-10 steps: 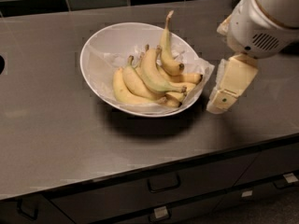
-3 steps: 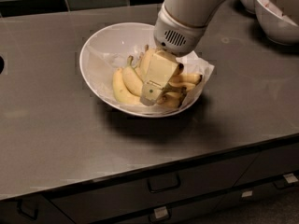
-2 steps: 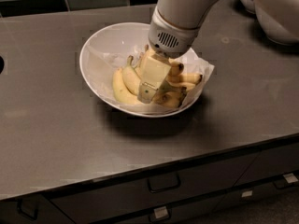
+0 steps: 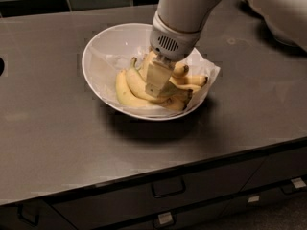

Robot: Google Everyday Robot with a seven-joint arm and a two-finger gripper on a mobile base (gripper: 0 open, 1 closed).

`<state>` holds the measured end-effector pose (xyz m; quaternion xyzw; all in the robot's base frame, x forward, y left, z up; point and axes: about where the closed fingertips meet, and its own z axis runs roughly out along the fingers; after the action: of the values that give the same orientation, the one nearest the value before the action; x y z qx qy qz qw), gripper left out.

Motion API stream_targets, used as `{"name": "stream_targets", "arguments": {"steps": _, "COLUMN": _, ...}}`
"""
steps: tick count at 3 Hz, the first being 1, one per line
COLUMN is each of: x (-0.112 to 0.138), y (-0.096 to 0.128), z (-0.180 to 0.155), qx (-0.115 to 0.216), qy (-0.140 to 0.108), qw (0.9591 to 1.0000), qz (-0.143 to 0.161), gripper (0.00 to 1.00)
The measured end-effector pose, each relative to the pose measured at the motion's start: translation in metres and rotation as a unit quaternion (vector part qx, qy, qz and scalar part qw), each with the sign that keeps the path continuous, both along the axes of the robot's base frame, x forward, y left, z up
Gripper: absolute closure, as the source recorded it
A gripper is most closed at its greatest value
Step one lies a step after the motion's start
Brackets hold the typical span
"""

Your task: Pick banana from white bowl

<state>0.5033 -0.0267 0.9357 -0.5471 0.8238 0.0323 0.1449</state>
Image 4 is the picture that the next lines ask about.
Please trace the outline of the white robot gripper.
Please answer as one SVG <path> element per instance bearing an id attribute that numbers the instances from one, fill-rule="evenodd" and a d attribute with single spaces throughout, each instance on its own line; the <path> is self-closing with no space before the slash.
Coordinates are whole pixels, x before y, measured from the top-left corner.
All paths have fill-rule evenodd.
<path id="1" fill-rule="evenodd" d="M 201 19 L 192 13 L 162 14 L 153 17 L 150 44 L 158 53 L 148 64 L 146 92 L 157 97 L 171 77 L 175 64 L 193 51 L 201 35 Z"/>

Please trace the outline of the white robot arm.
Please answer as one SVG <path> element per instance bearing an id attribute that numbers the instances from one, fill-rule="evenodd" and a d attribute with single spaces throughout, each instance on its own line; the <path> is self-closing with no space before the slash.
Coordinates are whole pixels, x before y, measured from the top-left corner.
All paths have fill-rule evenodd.
<path id="1" fill-rule="evenodd" d="M 191 54 L 210 13 L 221 1 L 159 0 L 150 35 L 157 57 L 147 73 L 147 93 L 160 95 L 174 64 Z M 307 0 L 243 1 L 264 18 L 278 39 L 307 49 Z"/>

